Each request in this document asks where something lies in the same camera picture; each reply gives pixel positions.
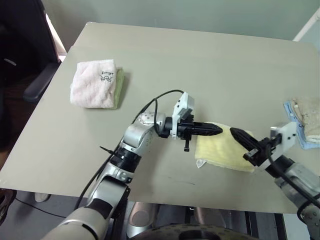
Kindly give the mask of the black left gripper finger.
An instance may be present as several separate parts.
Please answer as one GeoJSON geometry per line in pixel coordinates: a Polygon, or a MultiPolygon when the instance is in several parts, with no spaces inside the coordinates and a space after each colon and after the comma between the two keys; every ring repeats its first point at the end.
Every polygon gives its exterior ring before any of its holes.
{"type": "Polygon", "coordinates": [[[218,125],[208,122],[198,122],[197,128],[200,130],[222,130],[218,125]]]}
{"type": "Polygon", "coordinates": [[[222,129],[202,129],[197,132],[198,136],[215,136],[221,134],[223,132],[222,129]]]}

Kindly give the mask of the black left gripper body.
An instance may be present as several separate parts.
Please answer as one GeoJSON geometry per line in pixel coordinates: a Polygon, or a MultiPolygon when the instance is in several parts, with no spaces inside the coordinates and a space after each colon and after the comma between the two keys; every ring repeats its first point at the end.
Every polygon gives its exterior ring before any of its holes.
{"type": "Polygon", "coordinates": [[[181,140],[185,140],[184,151],[190,151],[190,140],[192,135],[200,135],[201,129],[194,122],[194,115],[189,114],[185,119],[180,119],[177,124],[177,137],[181,140]]]}

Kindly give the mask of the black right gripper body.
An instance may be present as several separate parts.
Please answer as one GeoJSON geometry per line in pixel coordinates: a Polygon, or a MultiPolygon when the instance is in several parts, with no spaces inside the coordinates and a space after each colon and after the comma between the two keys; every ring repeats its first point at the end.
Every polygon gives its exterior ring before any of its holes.
{"type": "Polygon", "coordinates": [[[278,144],[279,139],[277,138],[270,139],[266,137],[258,141],[253,137],[249,137],[243,141],[243,147],[247,150],[243,158],[253,166],[259,167],[269,156],[271,156],[273,160],[276,160],[276,158],[272,156],[272,150],[275,150],[278,144]]]}

